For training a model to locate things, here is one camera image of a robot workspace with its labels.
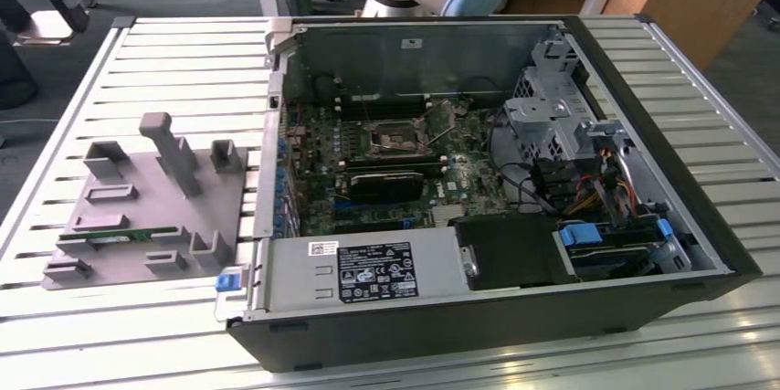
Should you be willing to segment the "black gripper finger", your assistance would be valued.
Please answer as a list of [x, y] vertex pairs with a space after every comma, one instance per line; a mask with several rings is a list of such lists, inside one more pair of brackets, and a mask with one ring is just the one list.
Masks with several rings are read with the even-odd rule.
[[89, 15], [81, 0], [49, 0], [64, 22], [75, 33], [84, 33], [89, 25]]
[[11, 32], [23, 32], [29, 27], [29, 13], [17, 0], [0, 0], [0, 18]]

